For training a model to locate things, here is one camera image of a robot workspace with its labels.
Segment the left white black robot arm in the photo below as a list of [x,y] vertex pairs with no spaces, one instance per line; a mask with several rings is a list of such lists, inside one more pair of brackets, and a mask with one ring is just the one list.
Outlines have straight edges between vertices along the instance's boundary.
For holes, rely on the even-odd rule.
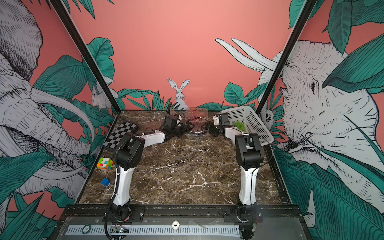
[[195,127],[189,121],[181,121],[172,127],[170,124],[149,133],[125,134],[114,151],[113,162],[116,167],[114,193],[109,202],[107,214],[112,213],[118,222],[125,222],[132,216],[130,209],[130,187],[132,176],[146,147],[162,144],[173,137],[180,138]]

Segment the white plastic perforated basket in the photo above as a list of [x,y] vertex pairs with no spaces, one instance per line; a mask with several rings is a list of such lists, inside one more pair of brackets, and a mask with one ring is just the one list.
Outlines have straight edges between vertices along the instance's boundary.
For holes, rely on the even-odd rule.
[[257,134],[260,138],[261,146],[273,143],[274,137],[251,107],[241,106],[226,109],[222,111],[222,114],[228,115],[228,120],[232,126],[241,123],[243,130],[240,131],[244,134]]

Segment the red grape bunch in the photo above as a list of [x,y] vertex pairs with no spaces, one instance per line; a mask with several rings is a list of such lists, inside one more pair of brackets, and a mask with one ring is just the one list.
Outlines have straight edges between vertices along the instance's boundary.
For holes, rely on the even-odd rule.
[[189,119],[201,120],[206,118],[206,114],[200,110],[191,110],[188,114]]

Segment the clear plastic clamshell container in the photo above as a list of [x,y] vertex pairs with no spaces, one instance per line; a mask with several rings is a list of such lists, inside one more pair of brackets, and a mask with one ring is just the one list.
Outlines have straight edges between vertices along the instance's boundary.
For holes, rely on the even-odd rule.
[[208,110],[205,108],[190,108],[186,110],[186,120],[190,122],[203,122],[208,119]]

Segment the green grape bunch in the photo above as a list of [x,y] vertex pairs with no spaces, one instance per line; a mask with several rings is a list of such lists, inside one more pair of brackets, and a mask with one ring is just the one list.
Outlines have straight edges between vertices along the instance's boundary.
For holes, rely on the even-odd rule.
[[240,121],[234,122],[233,125],[242,132],[247,131],[246,125]]

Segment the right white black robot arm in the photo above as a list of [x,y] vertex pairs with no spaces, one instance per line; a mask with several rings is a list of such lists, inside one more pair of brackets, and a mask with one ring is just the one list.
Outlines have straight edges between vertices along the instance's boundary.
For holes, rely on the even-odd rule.
[[261,163],[264,161],[261,152],[260,138],[257,134],[247,134],[236,127],[223,127],[208,121],[203,125],[203,130],[214,137],[224,135],[230,139],[236,152],[236,161],[241,170],[241,189],[236,216],[242,223],[252,222],[257,218],[256,186],[257,175]]

